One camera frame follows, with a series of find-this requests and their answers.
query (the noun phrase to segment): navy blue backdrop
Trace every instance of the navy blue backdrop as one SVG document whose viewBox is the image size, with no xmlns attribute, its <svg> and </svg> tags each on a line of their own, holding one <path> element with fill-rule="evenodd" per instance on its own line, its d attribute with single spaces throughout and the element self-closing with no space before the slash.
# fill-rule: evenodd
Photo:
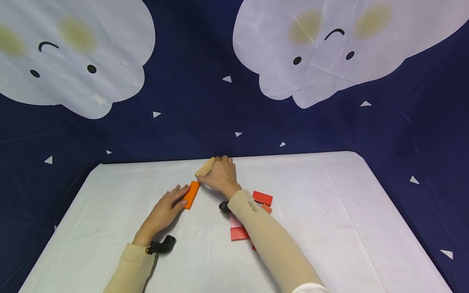
<svg viewBox="0 0 469 293">
<path fill-rule="evenodd" d="M 241 2 L 147 1 L 145 84 L 104 118 L 0 95 L 0 292 L 19 290 L 73 183 L 98 163 L 338 150 L 366 160 L 451 288 L 469 292 L 469 23 L 388 76 L 301 109 L 264 96 L 235 56 Z"/>
</svg>

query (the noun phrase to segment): white tablecloth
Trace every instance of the white tablecloth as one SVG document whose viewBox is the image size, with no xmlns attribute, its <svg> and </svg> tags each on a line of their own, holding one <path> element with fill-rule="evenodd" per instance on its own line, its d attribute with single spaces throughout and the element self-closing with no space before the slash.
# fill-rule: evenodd
<svg viewBox="0 0 469 293">
<path fill-rule="evenodd" d="M 99 165 L 88 176 L 21 293 L 100 293 L 126 242 L 158 199 L 194 180 L 203 160 Z M 357 154 L 235 158 L 238 181 L 273 196 L 291 233 L 332 293 L 451 292 Z M 202 186 L 167 231 L 146 293 L 278 292 L 249 240 L 230 240 L 221 194 Z"/>
</svg>

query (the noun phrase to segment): sleeve cuff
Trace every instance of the sleeve cuff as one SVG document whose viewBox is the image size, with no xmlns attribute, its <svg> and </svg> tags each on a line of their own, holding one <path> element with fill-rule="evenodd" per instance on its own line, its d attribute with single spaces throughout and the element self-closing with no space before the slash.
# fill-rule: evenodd
<svg viewBox="0 0 469 293">
<path fill-rule="evenodd" d="M 126 244 L 124 252 L 121 256 L 121 262 L 144 264 L 151 260 L 153 261 L 155 256 L 146 253 L 147 247 L 135 244 Z"/>
</svg>

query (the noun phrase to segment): beige arm sleeve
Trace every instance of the beige arm sleeve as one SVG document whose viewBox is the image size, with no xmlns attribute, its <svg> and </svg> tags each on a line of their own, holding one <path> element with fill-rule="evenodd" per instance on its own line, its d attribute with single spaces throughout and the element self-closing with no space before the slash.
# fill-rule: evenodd
<svg viewBox="0 0 469 293">
<path fill-rule="evenodd" d="M 228 202 L 228 207 L 246 228 L 283 293 L 292 293 L 306 283 L 323 285 L 290 234 L 254 201 L 248 191 L 238 191 Z"/>
<path fill-rule="evenodd" d="M 114 275 L 103 293 L 142 293 L 151 273 L 155 255 L 145 252 L 146 247 L 127 244 Z"/>
</svg>

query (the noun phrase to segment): black wrist mount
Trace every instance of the black wrist mount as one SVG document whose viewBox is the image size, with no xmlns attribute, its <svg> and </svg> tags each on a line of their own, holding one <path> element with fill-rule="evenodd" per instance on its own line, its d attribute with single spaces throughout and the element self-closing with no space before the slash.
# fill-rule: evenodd
<svg viewBox="0 0 469 293">
<path fill-rule="evenodd" d="M 222 202 L 218 206 L 220 211 L 222 211 L 225 215 L 229 215 L 231 213 L 230 209 L 228 208 L 228 202 Z"/>
<path fill-rule="evenodd" d="M 174 244 L 176 243 L 176 238 L 171 235 L 166 236 L 163 243 L 159 243 L 156 241 L 152 241 L 150 244 L 150 248 L 148 248 L 147 254 L 154 254 L 154 253 L 168 253 L 173 250 Z"/>
</svg>

